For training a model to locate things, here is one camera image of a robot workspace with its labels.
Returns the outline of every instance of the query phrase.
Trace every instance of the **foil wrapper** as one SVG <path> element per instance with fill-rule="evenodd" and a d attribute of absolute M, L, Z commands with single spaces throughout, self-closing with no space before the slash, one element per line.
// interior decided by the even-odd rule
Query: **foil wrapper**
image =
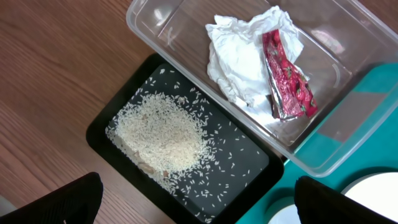
<path fill-rule="evenodd" d="M 263 34 L 262 44 L 269 72 L 273 116 L 289 121 L 303 115 L 314 115 L 318 110 L 317 103 L 305 76 L 287 59 L 279 30 Z"/>

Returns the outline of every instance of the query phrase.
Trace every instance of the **candy wrapper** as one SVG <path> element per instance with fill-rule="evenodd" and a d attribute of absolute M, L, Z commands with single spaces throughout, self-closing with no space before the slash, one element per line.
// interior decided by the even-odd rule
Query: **candy wrapper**
<path fill-rule="evenodd" d="M 263 34 L 262 44 L 269 71 L 274 117 L 288 121 L 314 115 L 318 110 L 317 103 L 305 76 L 287 59 L 279 30 Z"/>

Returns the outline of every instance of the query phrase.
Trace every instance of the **paper towel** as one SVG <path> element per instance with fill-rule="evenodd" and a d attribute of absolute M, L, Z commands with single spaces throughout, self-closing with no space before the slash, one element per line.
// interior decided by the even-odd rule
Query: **paper towel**
<path fill-rule="evenodd" d="M 211 39 L 207 73 L 230 102 L 240 98 L 248 106 L 254 106 L 256 97 L 270 93 L 261 34 L 279 29 L 286 56 L 294 63 L 303 50 L 299 32 L 279 6 L 253 17 L 250 22 L 228 16 L 215 16 L 215 22 L 206 25 Z"/>

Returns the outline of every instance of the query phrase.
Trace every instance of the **black tray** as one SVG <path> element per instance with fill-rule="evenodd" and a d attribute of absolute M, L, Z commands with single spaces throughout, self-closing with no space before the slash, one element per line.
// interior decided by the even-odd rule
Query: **black tray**
<path fill-rule="evenodd" d="M 163 71 L 166 73 L 159 75 L 160 69 L 164 69 Z M 156 85 L 152 86 L 149 82 L 146 82 L 149 77 L 151 77 L 151 79 L 152 77 L 157 79 Z M 180 88 L 178 89 L 174 88 L 176 80 L 181 83 Z M 218 185 L 218 182 L 223 184 L 229 183 L 230 188 L 234 189 L 234 198 L 227 197 L 226 207 L 206 207 L 206 205 L 203 204 L 206 204 L 209 199 L 202 200 L 201 197 L 193 197 L 191 200 L 188 200 L 184 197 L 184 194 L 181 194 L 181 192 L 178 192 L 179 194 L 177 194 L 177 197 L 170 195 L 154 180 L 141 172 L 105 134 L 105 128 L 109 125 L 109 122 L 112 121 L 118 111 L 128 101 L 134 103 L 134 100 L 131 98 L 139 88 L 144 89 L 142 93 L 154 93 L 157 91 L 158 93 L 165 92 L 166 95 L 181 95 L 181 92 L 184 92 L 184 95 L 188 96 L 190 89 L 193 86 L 192 82 L 178 73 L 178 71 L 174 70 L 160 55 L 151 55 L 90 124 L 86 133 L 86 139 L 88 144 L 101 157 L 110 163 L 111 166 L 130 181 L 132 185 L 140 190 L 149 200 L 151 200 L 177 223 L 201 223 L 205 218 L 210 218 L 211 215 L 215 216 L 212 223 L 236 222 L 247 210 L 251 208 L 251 206 L 254 205 L 254 203 L 256 203 L 273 185 L 276 184 L 276 182 L 282 177 L 284 167 L 282 161 L 270 149 L 266 148 L 265 145 L 263 145 L 263 143 L 261 143 L 261 141 L 258 140 L 250 130 L 248 130 L 248 128 L 228 114 L 222 107 L 218 106 L 217 103 L 207 98 L 210 104 L 206 107 L 205 111 L 210 110 L 215 116 L 219 114 L 216 122 L 212 122 L 211 125 L 208 124 L 208 126 L 212 129 L 217 129 L 217 124 L 221 123 L 224 128 L 228 128 L 228 121 L 232 121 L 232 128 L 229 128 L 229 131 L 224 132 L 224 136 L 222 138 L 226 138 L 227 136 L 232 137 L 236 133 L 239 133 L 239 136 L 247 136 L 247 138 L 240 138 L 243 141 L 227 141 L 229 144 L 226 143 L 225 146 L 215 146 L 224 148 L 220 154 L 218 154 L 218 152 L 216 154 L 216 158 L 221 161 L 220 164 L 222 164 L 222 160 L 227 162 L 229 161 L 227 158 L 229 152 L 234 152 L 235 157 L 239 155 L 239 157 L 242 158 L 241 161 L 246 161 L 240 166 L 241 169 L 244 169 L 243 171 L 234 170 L 234 174 L 236 174 L 235 177 L 230 176 L 230 167 L 226 167 L 226 172 L 223 175 L 217 174 L 217 172 L 212 172 L 209 175 L 210 179 L 217 180 L 217 183 L 208 187 L 209 189 L 211 189 L 211 187 L 214 188 L 214 185 Z M 239 149 L 244 147 L 246 147 L 245 150 L 240 152 Z M 252 164 L 250 163 L 250 160 L 248 160 L 250 156 L 253 158 Z M 252 168 L 259 162 L 263 163 L 263 166 L 261 166 L 261 164 L 259 164 L 259 166 L 264 167 L 264 169 L 262 171 L 252 170 L 252 177 L 249 180 L 242 180 L 241 172 L 246 172 L 248 167 Z M 218 199 L 214 196 L 213 198 L 215 200 L 214 204 L 216 205 Z M 188 205 L 184 205 L 185 199 L 189 201 Z M 197 211 L 201 211 L 201 215 L 199 217 L 194 216 Z"/>

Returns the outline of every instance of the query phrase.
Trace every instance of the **wooden table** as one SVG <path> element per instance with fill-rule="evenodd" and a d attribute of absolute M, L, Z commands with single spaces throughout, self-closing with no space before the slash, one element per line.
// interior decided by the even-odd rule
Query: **wooden table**
<path fill-rule="evenodd" d="M 398 1 L 361 0 L 398 32 Z M 98 223 L 172 223 L 86 143 L 103 106 L 154 51 L 130 0 L 0 1 L 0 195 L 21 207 L 96 171 Z"/>

